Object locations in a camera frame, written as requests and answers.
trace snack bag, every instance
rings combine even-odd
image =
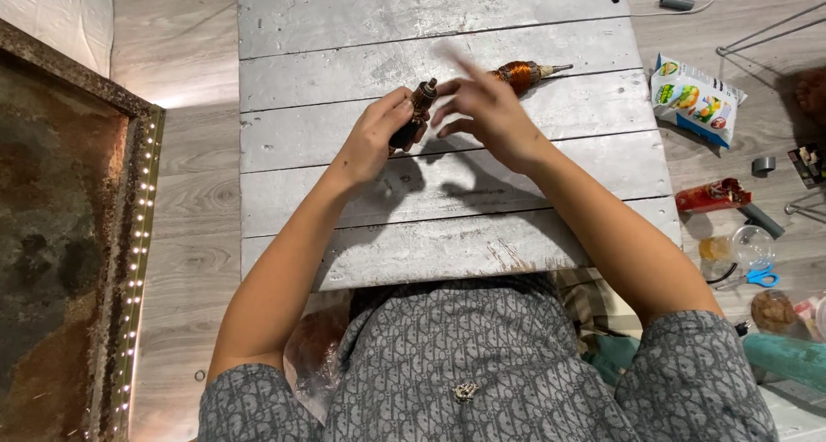
[[[651,76],[654,115],[726,149],[734,135],[737,106],[748,97],[719,79],[663,54]]]

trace white wooden table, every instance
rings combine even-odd
[[[541,131],[681,243],[627,0],[239,0],[241,270],[315,184],[371,101],[455,68],[573,63],[522,104]],[[466,135],[397,153],[347,204],[320,290],[573,268],[590,261],[527,178]]]

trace wooden floor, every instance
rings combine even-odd
[[[632,12],[655,12],[656,1],[631,0]],[[646,67],[661,50],[749,94],[738,111],[731,150],[713,150],[667,125],[661,131],[674,189],[740,178],[755,193],[755,203],[786,228],[776,266],[784,289],[816,289],[826,279],[826,229],[782,211],[785,202],[807,194],[786,152],[817,138],[817,129],[801,116],[790,93],[796,72],[826,66],[826,25],[725,61],[714,48],[822,1],[717,0],[697,15],[633,20]],[[207,368],[223,310],[240,280],[234,3],[115,0],[111,77],[169,109],[131,406],[129,432],[136,442],[196,435],[203,384],[194,375]],[[760,155],[777,157],[777,171],[767,178],[750,175],[750,162]],[[699,262],[698,239],[742,220],[735,211],[692,217],[683,229],[685,250]],[[755,291],[740,289],[719,299],[727,314],[739,318]]]

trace copper wire winding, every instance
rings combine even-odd
[[[502,81],[509,83],[516,95],[520,95],[530,88],[530,66],[524,61],[512,61],[492,73]]]

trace shirt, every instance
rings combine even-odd
[[[777,440],[738,335],[709,311],[652,321],[611,395],[545,276],[383,292],[345,332],[324,426],[283,373],[243,364],[206,387],[198,442]],[[460,385],[477,390],[460,400]]]

